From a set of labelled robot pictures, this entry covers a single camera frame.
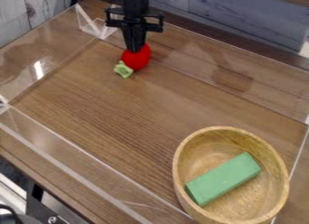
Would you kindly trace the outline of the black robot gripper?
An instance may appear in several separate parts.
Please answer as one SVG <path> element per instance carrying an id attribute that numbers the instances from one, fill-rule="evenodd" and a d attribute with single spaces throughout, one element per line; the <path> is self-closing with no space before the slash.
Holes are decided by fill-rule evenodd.
<path id="1" fill-rule="evenodd" d="M 122 28 L 129 51 L 141 50 L 146 32 L 164 32 L 165 16 L 153 12 L 149 4 L 149 0 L 122 0 L 121 7 L 106 8 L 106 25 Z"/>

